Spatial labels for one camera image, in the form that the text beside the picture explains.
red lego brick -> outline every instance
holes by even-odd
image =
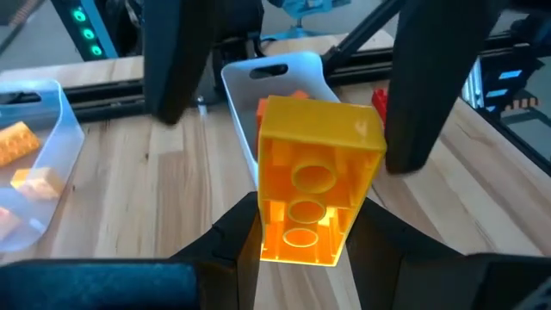
[[[387,124],[387,91],[383,89],[375,90],[371,97],[371,103],[379,113],[382,125],[385,126]]]

yellow lego brick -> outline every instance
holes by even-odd
[[[336,265],[387,149],[377,111],[270,96],[259,137],[261,259]]]
[[[22,121],[0,131],[0,167],[40,147],[38,138]]]
[[[0,207],[0,241],[4,240],[21,223],[8,209]]]
[[[55,199],[61,196],[64,183],[52,168],[17,170],[11,178],[11,186],[34,200]]]

blue light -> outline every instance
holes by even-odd
[[[496,96],[503,96],[507,93],[508,90],[492,90],[492,91],[488,91],[488,93],[486,94],[486,98],[492,98],[492,97],[496,97]]]
[[[501,73],[501,75],[499,75],[499,79],[518,78],[521,73],[523,73],[522,70],[503,72]]]

clear plastic container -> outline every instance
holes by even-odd
[[[24,195],[11,184],[15,172],[30,169],[28,175],[33,176],[47,169],[62,191],[84,142],[84,133],[58,82],[0,84],[0,94],[15,93],[39,97],[28,103],[0,105],[0,130],[22,121],[38,137],[40,147],[0,167],[0,251],[18,251],[36,242],[47,230],[60,198]],[[28,185],[29,178],[22,179],[23,185]]]

plastic bin handle hole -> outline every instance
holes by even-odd
[[[288,65],[269,65],[251,70],[249,77],[252,79],[263,79],[281,76],[289,71]]]

